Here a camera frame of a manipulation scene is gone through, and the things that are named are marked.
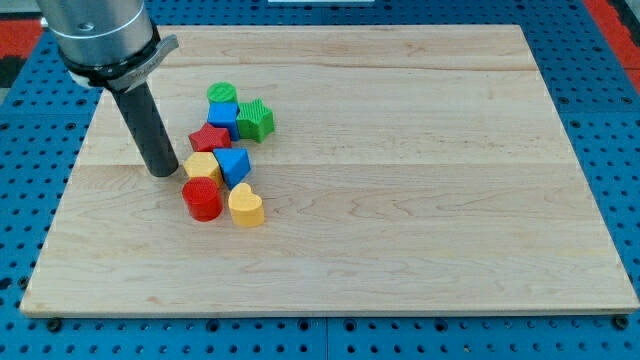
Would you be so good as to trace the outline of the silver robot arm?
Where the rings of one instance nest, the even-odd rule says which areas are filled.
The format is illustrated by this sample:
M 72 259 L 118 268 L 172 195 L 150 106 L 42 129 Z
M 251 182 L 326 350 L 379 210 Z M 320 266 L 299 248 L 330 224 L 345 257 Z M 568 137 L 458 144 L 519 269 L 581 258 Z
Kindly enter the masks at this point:
M 38 0 L 48 30 L 74 79 L 127 93 L 179 47 L 161 37 L 144 0 Z

